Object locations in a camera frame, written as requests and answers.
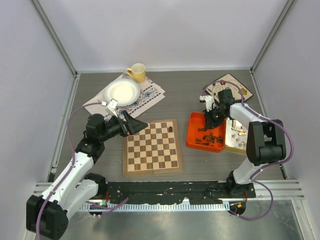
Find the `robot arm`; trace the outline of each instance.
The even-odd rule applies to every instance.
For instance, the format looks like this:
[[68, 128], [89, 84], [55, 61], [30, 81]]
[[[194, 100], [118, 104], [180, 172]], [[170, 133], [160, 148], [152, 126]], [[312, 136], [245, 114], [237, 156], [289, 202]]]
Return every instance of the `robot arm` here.
[[48, 201], [40, 219], [40, 234], [50, 239], [60, 239], [70, 218], [81, 205], [107, 191], [106, 179], [103, 176], [89, 173], [84, 177], [105, 150], [104, 142], [118, 134], [122, 137], [133, 135], [148, 126], [147, 123], [132, 118], [126, 111], [123, 113], [126, 121], [120, 119], [114, 111], [116, 105], [113, 101], [110, 101], [108, 106], [105, 104], [106, 110], [112, 115], [109, 122], [106, 122], [101, 114], [88, 118], [84, 136], [75, 149], [75, 160], [69, 162], [41, 196], [32, 195], [28, 199], [27, 230], [36, 232], [40, 209], [44, 202]]
[[[211, 103], [213, 99], [212, 96], [206, 98], [201, 96], [200, 102]], [[238, 120], [248, 130], [247, 157], [227, 179], [230, 183], [229, 189], [232, 191], [237, 185], [248, 184], [252, 174], [262, 166], [285, 159], [285, 135], [274, 124], [260, 119], [260, 114], [249, 108], [248, 104], [242, 105], [235, 100], [231, 89], [226, 88], [218, 92], [218, 99], [217, 106], [204, 110], [205, 129], [218, 127], [229, 117]], [[280, 120], [273, 121], [283, 126]]]

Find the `white wall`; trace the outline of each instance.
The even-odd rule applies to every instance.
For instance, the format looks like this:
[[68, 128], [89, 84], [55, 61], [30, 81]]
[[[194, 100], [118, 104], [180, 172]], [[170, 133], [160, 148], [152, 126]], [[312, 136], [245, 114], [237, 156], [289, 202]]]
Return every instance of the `white wall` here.
[[320, 239], [320, 1], [298, 0], [257, 69], [267, 114], [290, 131], [295, 153], [285, 165], [298, 179]]
[[40, 0], [78, 71], [251, 67], [286, 0]]
[[21, 240], [43, 182], [73, 76], [28, 0], [0, 7], [0, 233]]

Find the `gray tabletop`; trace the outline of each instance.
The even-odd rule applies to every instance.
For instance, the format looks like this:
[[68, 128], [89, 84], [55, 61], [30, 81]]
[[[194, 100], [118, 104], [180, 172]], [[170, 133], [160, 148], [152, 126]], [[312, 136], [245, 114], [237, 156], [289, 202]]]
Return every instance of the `gray tabletop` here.
[[[232, 74], [254, 94], [247, 103], [261, 113], [261, 107], [248, 70], [147, 72], [147, 76], [165, 90], [165, 98], [138, 116], [137, 119], [141, 121], [177, 119], [184, 172], [124, 177], [123, 138], [121, 136], [116, 136], [105, 142], [105, 151], [90, 172], [103, 175], [109, 182], [225, 180], [230, 171], [239, 167], [245, 159], [245, 155], [224, 150], [220, 153], [214, 153], [188, 148], [186, 147], [186, 136], [190, 114], [204, 110], [204, 105], [199, 103], [199, 95], [203, 87], [228, 73]], [[86, 103], [120, 74], [119, 72], [81, 74], [72, 109], [75, 110]], [[81, 110], [72, 119], [70, 133], [75, 146], [83, 137], [88, 117], [89, 113], [86, 110]], [[65, 139], [55, 177], [66, 167], [71, 156], [70, 145]], [[283, 177], [280, 168], [272, 166], [264, 170], [257, 179], [279, 180]]]

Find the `orange tray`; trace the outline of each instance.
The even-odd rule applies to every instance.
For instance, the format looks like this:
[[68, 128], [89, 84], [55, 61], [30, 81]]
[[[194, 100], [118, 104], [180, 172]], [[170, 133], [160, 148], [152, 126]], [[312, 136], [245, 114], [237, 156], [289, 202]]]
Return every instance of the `orange tray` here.
[[[185, 145], [188, 148], [192, 149], [200, 149], [204, 151], [216, 152], [220, 153], [222, 149], [225, 147], [225, 129], [226, 129], [226, 121], [223, 121], [223, 124], [214, 128], [208, 129], [207, 131], [198, 131], [198, 129], [202, 129], [205, 127], [206, 119], [205, 115], [200, 112], [192, 112], [189, 119], [188, 133], [186, 135]], [[196, 139], [201, 139], [201, 143], [206, 143], [206, 140], [203, 140], [204, 135], [209, 135], [212, 133], [214, 136], [222, 136], [223, 143], [215, 142], [206, 145], [196, 144]]]

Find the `chessboard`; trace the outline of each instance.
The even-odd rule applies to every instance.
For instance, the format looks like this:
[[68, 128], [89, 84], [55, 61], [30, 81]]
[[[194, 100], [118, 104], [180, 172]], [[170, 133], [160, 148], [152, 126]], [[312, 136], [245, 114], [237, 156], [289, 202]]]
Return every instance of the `chessboard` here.
[[176, 119], [153, 120], [123, 144], [125, 177], [183, 172]]

